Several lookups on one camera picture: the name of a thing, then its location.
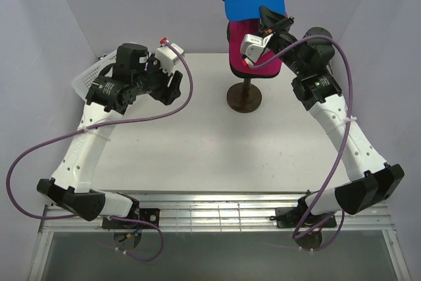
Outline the pink cap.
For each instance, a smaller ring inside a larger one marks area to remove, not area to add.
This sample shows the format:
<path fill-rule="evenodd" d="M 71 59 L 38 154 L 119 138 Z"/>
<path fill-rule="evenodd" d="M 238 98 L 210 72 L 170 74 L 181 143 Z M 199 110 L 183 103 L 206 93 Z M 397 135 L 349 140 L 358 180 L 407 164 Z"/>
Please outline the pink cap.
<path fill-rule="evenodd" d="M 229 64 L 238 78 L 273 78 L 281 70 L 280 59 L 268 63 L 275 55 L 268 48 L 272 34 L 260 35 L 259 22 L 259 19 L 228 22 Z"/>

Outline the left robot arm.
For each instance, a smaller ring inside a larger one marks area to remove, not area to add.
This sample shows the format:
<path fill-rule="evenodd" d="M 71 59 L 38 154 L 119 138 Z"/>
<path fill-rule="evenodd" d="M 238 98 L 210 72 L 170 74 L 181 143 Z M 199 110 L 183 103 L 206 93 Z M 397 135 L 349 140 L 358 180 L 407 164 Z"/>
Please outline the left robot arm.
<path fill-rule="evenodd" d="M 37 191 L 55 205 L 86 221 L 116 217 L 125 228 L 139 222 L 139 203 L 122 193 L 92 189 L 94 171 L 114 129 L 138 96 L 150 95 L 171 105 L 181 95 L 182 73 L 174 66 L 184 50 L 163 39 L 154 53 L 136 43 L 123 43 L 115 57 L 104 61 L 89 84 L 80 134 L 72 138 L 62 162 Z"/>

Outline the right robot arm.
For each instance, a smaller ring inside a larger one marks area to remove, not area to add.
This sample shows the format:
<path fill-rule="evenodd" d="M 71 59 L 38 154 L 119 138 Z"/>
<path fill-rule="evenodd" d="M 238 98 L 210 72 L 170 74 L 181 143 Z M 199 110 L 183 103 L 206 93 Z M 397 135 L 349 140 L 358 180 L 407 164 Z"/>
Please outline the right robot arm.
<path fill-rule="evenodd" d="M 307 192 L 297 206 L 278 215 L 278 221 L 313 226 L 329 214 L 355 215 L 390 198 L 405 173 L 391 165 L 368 141 L 352 116 L 351 96 L 343 91 L 328 64 L 342 53 L 331 34 L 320 27 L 309 29 L 303 39 L 290 34 L 293 18 L 261 6 L 259 35 L 264 44 L 294 74 L 291 85 L 296 98 L 321 125 L 337 150 L 335 165 L 342 163 L 349 181 L 329 189 L 326 184 Z"/>

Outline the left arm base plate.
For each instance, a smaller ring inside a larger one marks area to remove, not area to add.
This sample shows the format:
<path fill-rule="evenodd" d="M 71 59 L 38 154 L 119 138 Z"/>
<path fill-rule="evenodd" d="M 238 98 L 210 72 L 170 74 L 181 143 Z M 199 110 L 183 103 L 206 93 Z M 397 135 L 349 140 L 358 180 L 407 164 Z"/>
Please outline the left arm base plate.
<path fill-rule="evenodd" d="M 143 208 L 143 209 L 135 209 L 134 211 L 130 211 L 129 215 L 126 217 L 127 219 L 132 220 L 142 220 L 155 226 L 159 226 L 159 217 L 160 217 L 160 209 L 158 208 Z M 151 227 L 148 225 L 140 224 L 137 222 L 124 222 L 121 220 L 115 220 L 112 218 L 103 218 L 101 223 L 102 229 L 109 229 L 109 230 L 135 230 L 138 228 L 147 228 L 150 229 Z"/>

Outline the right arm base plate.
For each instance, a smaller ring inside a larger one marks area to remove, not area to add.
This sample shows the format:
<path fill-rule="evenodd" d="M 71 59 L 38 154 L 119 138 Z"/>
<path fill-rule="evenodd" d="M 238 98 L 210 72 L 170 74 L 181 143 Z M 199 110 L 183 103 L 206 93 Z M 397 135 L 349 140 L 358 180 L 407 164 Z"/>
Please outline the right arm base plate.
<path fill-rule="evenodd" d="M 269 217 L 269 220 L 275 221 L 278 228 L 294 228 L 299 223 L 303 213 L 298 207 L 278 207 L 275 208 L 275 213 Z M 304 221 L 303 227 L 310 228 L 324 220 L 328 215 L 331 217 L 323 224 L 323 227 L 335 228 L 337 222 L 335 216 L 330 213 L 309 215 Z"/>

